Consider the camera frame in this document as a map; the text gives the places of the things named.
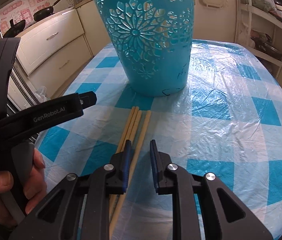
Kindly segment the person left hand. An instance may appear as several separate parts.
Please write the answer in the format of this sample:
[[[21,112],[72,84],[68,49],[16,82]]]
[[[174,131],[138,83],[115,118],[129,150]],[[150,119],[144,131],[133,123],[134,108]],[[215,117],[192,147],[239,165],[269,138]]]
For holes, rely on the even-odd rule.
[[[33,152],[33,167],[29,179],[24,184],[24,194],[29,200],[25,208],[30,213],[34,207],[46,196],[47,184],[44,180],[45,163],[42,154],[35,148]],[[8,171],[0,171],[0,195],[10,191],[13,187],[13,177]],[[11,227],[16,225],[5,204],[0,198],[0,224]]]

